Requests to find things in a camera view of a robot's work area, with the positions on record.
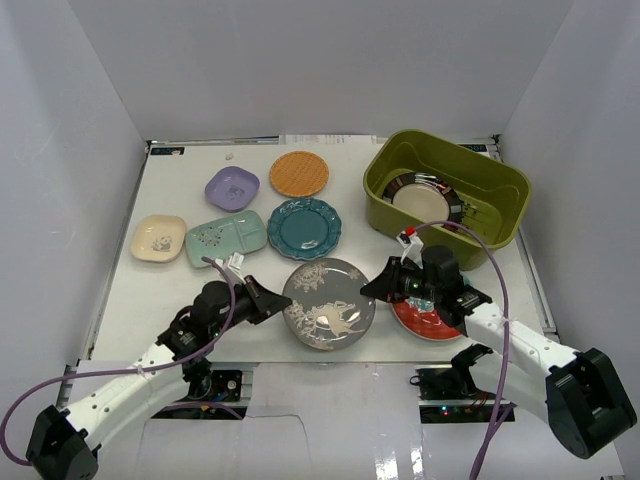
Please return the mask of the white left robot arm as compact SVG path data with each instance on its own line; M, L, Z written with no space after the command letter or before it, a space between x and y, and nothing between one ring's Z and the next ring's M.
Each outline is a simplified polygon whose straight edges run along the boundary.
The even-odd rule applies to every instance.
M44 479L93 478L99 455L128 430L175 401L209 392L206 357L224 330L242 322L258 325L291 303L251 275L235 286L207 283L129 371L62 410L50 406L42 411L27 460Z

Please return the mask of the grey deer pattern plate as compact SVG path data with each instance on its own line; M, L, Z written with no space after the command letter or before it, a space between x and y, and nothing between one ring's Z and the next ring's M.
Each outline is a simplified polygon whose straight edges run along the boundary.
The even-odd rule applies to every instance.
M376 301L360 293L367 277L353 264L337 258L312 260L287 279L282 295L291 300L283 311L285 324L308 347L346 349L371 328Z

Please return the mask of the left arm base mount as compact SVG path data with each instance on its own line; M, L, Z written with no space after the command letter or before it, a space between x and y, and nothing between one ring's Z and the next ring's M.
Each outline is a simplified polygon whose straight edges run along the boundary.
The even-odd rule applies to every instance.
M212 370L208 380L165 409L156 419L172 420L241 420L244 418L252 391L253 373L249 370Z

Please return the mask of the red and teal plate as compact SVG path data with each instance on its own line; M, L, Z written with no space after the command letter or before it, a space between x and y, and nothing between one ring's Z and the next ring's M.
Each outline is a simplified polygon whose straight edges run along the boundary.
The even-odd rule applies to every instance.
M402 302L393 303L392 311L399 323L412 335L428 341L451 341L462 337L456 329L447 326L436 311L435 293L431 290L426 298L410 296Z

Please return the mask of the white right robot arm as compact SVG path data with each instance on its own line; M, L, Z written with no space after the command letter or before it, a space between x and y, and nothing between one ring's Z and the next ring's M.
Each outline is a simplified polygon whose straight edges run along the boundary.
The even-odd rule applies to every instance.
M588 459L637 423L610 358L580 352L507 319L486 294L463 280L453 252L423 249L422 260L390 257L360 290L365 297L433 303L440 319L472 340L451 361L451 384L461 397L492 392L545 422L574 456Z

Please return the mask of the dark striped rim plate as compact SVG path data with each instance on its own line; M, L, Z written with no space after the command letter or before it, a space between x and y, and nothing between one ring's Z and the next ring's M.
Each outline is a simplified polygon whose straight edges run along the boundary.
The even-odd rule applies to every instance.
M404 173L391 180L382 199L421 222L447 220L460 223L463 202L457 192L440 178L427 173Z

